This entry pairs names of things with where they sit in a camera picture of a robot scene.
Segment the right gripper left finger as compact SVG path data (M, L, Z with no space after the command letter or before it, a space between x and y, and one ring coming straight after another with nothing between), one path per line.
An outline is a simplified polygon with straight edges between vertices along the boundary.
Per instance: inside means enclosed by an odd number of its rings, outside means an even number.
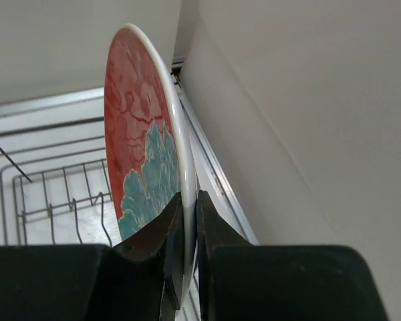
M135 308L178 311L182 305L184 224L181 193L159 216L113 247L123 260L117 294Z

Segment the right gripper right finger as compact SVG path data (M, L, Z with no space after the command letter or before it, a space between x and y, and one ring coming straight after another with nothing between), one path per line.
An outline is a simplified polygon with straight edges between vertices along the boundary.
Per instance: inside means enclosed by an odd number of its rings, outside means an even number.
M209 193L199 191L196 203L198 290L202 320L230 320L236 302L232 294L240 273L234 272L236 255L251 247L218 213Z

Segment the red teal floral plate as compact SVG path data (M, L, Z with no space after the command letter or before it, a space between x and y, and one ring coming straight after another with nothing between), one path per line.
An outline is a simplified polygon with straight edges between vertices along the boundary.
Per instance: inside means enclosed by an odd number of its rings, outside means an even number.
M104 84L108 176L118 228L128 239L182 197L183 277L194 269L197 177L184 113L170 72L146 34L131 23L109 48Z

